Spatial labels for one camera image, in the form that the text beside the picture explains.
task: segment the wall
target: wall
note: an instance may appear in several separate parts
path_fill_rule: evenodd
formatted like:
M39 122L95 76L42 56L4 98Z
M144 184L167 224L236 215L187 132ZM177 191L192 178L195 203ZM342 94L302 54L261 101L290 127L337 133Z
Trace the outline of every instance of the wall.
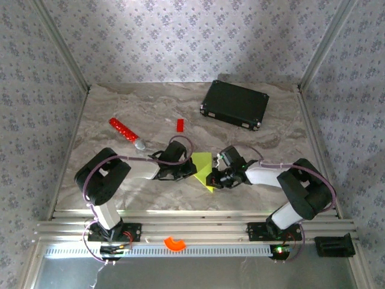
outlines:
M339 0L46 0L88 83L299 82Z
M2 1L0 10L0 288L14 288L84 92L28 2Z
M304 92L338 197L385 288L385 4L359 1Z

